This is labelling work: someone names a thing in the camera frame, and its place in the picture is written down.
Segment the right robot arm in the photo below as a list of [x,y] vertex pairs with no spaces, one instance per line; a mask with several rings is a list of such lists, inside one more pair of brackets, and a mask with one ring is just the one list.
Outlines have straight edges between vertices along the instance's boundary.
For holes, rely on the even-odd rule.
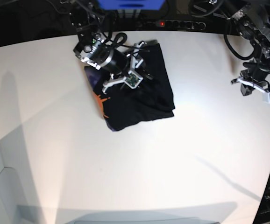
[[102,84],[103,93],[118,84],[136,89],[144,79],[152,79],[140,56],[140,52],[148,51],[147,42],[127,46],[127,34],[113,35],[116,12],[105,12],[91,0],[71,0],[70,3],[69,17],[78,35],[73,52],[81,62],[109,72],[109,78]]

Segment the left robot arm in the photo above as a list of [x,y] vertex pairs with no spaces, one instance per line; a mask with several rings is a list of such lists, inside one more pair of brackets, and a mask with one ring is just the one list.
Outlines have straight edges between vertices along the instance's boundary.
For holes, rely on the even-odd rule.
[[[197,13],[194,7],[203,4],[203,0],[191,0],[188,13],[196,18],[210,16],[221,11],[226,19],[223,38],[232,54],[243,61],[244,70],[231,84],[240,83],[243,96],[251,95],[254,90],[262,93],[270,102],[270,20],[262,3],[247,0],[207,0],[210,9],[203,14]],[[242,56],[231,46],[228,40],[232,26],[239,36],[248,40],[253,51],[249,56]]]

